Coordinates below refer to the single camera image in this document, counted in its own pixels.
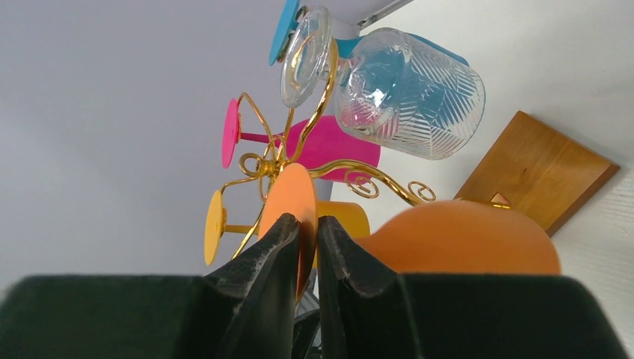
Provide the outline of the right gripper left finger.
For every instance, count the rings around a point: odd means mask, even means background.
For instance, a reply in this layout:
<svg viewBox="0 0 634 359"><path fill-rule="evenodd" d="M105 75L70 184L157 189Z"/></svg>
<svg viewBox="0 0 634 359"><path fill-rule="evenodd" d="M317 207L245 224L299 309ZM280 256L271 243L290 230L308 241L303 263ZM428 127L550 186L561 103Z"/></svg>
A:
<svg viewBox="0 0 634 359"><path fill-rule="evenodd" d="M206 275L214 291L214 358L290 358L301 223L281 215L264 237Z"/></svg>

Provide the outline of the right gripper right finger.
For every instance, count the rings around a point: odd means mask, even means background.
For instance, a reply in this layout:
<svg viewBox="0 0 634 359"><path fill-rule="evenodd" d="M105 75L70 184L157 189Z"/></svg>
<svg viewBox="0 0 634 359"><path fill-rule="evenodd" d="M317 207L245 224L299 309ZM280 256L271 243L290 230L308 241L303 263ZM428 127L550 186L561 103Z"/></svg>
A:
<svg viewBox="0 0 634 359"><path fill-rule="evenodd" d="M410 303L401 277L333 216L318 220L324 358L410 358Z"/></svg>

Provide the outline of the orange wine glass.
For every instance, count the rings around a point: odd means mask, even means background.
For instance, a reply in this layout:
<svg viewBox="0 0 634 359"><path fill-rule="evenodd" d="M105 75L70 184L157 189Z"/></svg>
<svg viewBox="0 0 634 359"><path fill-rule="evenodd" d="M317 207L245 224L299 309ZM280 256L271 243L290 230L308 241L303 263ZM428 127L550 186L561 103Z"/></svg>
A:
<svg viewBox="0 0 634 359"><path fill-rule="evenodd" d="M259 239L288 213L300 223L298 285L326 247L318 238L318 205L309 171L299 164L282 170L262 209ZM352 253L335 251L341 272L354 288L382 289L397 274L560 275L559 255L551 238L533 220L513 209L468 200L444 200L412 206L358 239L344 237Z"/></svg>

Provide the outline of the gold wire rack wooden base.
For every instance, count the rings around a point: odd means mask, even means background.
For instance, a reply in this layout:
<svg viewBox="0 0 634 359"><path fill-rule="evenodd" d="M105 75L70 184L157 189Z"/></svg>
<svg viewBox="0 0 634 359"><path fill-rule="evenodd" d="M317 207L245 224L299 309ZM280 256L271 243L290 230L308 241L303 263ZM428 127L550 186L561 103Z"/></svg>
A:
<svg viewBox="0 0 634 359"><path fill-rule="evenodd" d="M271 185L282 170L297 162L305 142L323 115L334 115L331 95L333 81L327 80L317 109L301 131L295 154L288 157L285 143L290 127L278 134L266 130L269 137L265 152L255 157L254 171L244 170L245 182L258 182L259 195L266 197ZM368 199L378 197L378 185L385 185L391 192L412 206L431 203L437 198L426 184L411 181L401 185L378 166L343 159L328 162L308 170L312 178L319 178L336 169L346 169L341 182L356 195ZM563 135L523 111L517 112L484 158L470 174L457 193L467 200L482 200L499 208L515 208L541 225L548 234L554 234L561 226L617 172L618 165L598 155L587 147ZM369 177L365 184L351 182L351 172Z"/></svg>

